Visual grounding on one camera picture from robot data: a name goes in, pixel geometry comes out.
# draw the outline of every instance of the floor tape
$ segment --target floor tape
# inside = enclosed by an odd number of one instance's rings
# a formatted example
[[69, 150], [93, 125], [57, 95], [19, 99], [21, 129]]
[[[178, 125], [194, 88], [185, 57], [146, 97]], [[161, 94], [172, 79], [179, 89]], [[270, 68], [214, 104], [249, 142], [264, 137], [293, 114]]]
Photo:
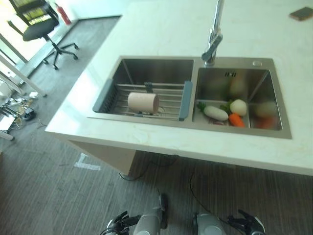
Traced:
[[89, 170], [101, 170], [101, 167], [99, 165], [90, 165], [90, 164], [83, 163], [83, 160], [86, 157], [88, 157], [88, 155], [81, 153], [80, 158], [78, 162], [74, 164], [74, 167], [84, 168], [84, 169], [89, 169]]

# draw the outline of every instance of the gray rack handle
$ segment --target gray rack handle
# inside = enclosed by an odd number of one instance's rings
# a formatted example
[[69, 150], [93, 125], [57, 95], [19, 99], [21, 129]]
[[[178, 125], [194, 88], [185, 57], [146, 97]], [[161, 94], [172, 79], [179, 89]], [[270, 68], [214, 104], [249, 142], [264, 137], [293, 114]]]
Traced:
[[192, 82], [185, 81], [179, 110], [179, 121], [184, 121], [185, 118], [188, 116], [191, 91], [192, 91]]
[[106, 80], [106, 83], [104, 85], [104, 87], [102, 88], [99, 97], [96, 100], [96, 103], [94, 104], [92, 110], [96, 113], [100, 113], [103, 111], [103, 109], [106, 109], [106, 103], [104, 101], [106, 101], [109, 97], [109, 95], [111, 95], [112, 89], [113, 89], [113, 79], [108, 79]]

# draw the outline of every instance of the gray carpet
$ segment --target gray carpet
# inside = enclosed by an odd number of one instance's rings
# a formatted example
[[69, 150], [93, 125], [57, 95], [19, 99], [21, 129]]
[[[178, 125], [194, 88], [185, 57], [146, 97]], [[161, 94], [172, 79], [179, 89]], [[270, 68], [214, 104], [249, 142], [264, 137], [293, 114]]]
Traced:
[[[75, 42], [80, 47], [79, 60], [64, 55], [58, 61], [59, 71], [41, 65], [32, 75], [48, 93], [33, 104], [42, 123], [51, 120], [117, 21], [80, 21], [61, 42]], [[157, 206], [157, 190], [170, 199], [169, 226], [161, 234], [189, 235], [193, 213], [204, 211], [189, 189], [193, 171], [194, 193], [216, 215], [226, 219], [243, 209], [258, 216], [268, 235], [312, 234], [313, 178], [309, 176], [179, 158], [170, 166], [149, 164], [140, 179], [128, 182], [98, 159], [84, 162], [100, 165], [100, 171], [74, 167], [80, 152], [45, 133], [36, 120], [11, 134], [14, 141], [0, 140], [4, 153], [0, 162], [1, 235], [97, 235], [124, 210], [137, 215]], [[167, 165], [174, 160], [140, 152], [132, 175], [144, 172], [149, 161]], [[225, 230], [229, 235], [239, 234], [228, 226]]]

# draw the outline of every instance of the white countertop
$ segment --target white countertop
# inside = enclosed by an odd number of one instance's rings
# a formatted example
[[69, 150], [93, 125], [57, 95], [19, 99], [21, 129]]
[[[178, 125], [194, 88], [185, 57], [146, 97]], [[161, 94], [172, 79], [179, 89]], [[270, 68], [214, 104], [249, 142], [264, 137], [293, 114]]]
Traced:
[[226, 0], [221, 21], [217, 56], [274, 60], [291, 140], [87, 117], [119, 56], [200, 56], [215, 0], [132, 3], [46, 131], [68, 140], [313, 175], [313, 19], [288, 16], [310, 3]]

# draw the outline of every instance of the red fire extinguisher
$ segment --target red fire extinguisher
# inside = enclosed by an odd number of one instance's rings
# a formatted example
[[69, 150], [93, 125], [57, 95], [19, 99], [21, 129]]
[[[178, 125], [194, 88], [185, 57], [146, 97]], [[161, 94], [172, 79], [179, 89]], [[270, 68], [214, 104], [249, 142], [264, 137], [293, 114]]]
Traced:
[[70, 21], [70, 19], [68, 18], [67, 14], [65, 13], [63, 7], [59, 6], [59, 5], [56, 4], [56, 3], [55, 3], [55, 5], [56, 5], [57, 11], [60, 13], [60, 15], [61, 15], [61, 17], [62, 17], [64, 23], [65, 23], [66, 25], [70, 25], [70, 24], [71, 24], [71, 21]]

